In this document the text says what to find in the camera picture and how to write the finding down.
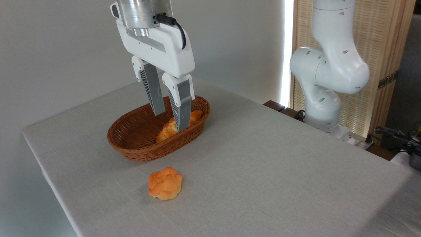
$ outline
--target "metal cylinder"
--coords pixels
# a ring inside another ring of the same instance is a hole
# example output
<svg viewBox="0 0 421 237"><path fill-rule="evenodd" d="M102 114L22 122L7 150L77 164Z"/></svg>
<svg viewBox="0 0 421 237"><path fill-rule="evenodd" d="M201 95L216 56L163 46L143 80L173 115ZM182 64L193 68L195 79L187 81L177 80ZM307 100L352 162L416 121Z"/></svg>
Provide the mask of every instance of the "metal cylinder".
<svg viewBox="0 0 421 237"><path fill-rule="evenodd" d="M139 36L147 36L148 28L159 26L155 15L173 16L170 0L117 0L123 25Z"/></svg>

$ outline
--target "black wire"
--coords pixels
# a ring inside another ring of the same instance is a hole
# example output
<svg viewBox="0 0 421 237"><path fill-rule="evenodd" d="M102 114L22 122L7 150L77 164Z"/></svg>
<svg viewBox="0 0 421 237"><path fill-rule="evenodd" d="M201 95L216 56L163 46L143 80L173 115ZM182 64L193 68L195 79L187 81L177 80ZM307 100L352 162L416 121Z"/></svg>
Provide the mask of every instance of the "black wire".
<svg viewBox="0 0 421 237"><path fill-rule="evenodd" d="M369 133L369 135L371 135L373 138L375 138L375 139L377 139L377 140L379 140L381 142L387 143L388 145L391 145L391 146L400 148L401 150L405 150L405 151L408 151L408 152L415 152L416 154L420 154L420 150L417 149L418 146L416 146L415 149L413 149L411 146L396 145L396 144L390 143L390 142L388 142L388 141L386 141L384 139L378 138L378 137L374 136L373 134L370 134Z"/></svg>
<svg viewBox="0 0 421 237"><path fill-rule="evenodd" d="M186 35L184 34L183 28L181 27L181 25L177 22L175 18L166 16L164 14L156 14L155 19L159 23L164 23L166 25L171 25L171 26L176 25L180 29L181 38L183 40L183 46L181 49L184 49L186 47L186 43L187 43Z"/></svg>
<svg viewBox="0 0 421 237"><path fill-rule="evenodd" d="M186 47L186 35L184 34L184 30L181 27L181 25L177 21L175 21L174 23L180 29L181 38L183 39L183 47L181 49L184 49Z"/></svg>

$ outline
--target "white wall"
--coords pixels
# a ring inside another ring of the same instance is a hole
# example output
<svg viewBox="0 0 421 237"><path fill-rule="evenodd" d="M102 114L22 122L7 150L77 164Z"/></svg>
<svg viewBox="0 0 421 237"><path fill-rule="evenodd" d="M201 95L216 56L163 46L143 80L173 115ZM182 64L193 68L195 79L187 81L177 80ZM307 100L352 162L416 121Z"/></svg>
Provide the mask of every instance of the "white wall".
<svg viewBox="0 0 421 237"><path fill-rule="evenodd" d="M0 2L0 236L74 235L21 131L135 82L111 3ZM194 76L259 103L279 100L283 0L172 5Z"/></svg>

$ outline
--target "bread roll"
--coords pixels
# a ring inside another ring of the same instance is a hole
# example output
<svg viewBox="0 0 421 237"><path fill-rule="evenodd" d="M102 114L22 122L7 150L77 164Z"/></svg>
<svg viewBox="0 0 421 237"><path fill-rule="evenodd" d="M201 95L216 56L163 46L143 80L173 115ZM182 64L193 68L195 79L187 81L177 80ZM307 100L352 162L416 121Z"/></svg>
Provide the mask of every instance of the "bread roll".
<svg viewBox="0 0 421 237"><path fill-rule="evenodd" d="M189 126L195 124L199 119L202 117L203 111L201 110L195 110L190 113L190 121ZM174 117L170 119L170 122L166 123L164 127L162 128L162 131L159 132L157 136L157 143L162 142L165 139L168 139L172 136L174 136L177 133L177 125Z"/></svg>
<svg viewBox="0 0 421 237"><path fill-rule="evenodd" d="M182 178L183 176L177 174L176 170L171 167L153 172L148 181L149 195L161 200L175 198L181 191Z"/></svg>

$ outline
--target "light strip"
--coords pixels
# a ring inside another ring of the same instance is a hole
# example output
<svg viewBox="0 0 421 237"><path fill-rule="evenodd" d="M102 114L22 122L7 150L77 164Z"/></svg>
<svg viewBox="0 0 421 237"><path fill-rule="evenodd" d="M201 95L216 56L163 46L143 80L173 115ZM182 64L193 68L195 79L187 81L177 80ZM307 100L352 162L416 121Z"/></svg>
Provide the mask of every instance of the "light strip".
<svg viewBox="0 0 421 237"><path fill-rule="evenodd" d="M291 70L290 59L292 55L292 34L294 21L294 1L284 0L284 57L281 73L280 104L290 106Z"/></svg>

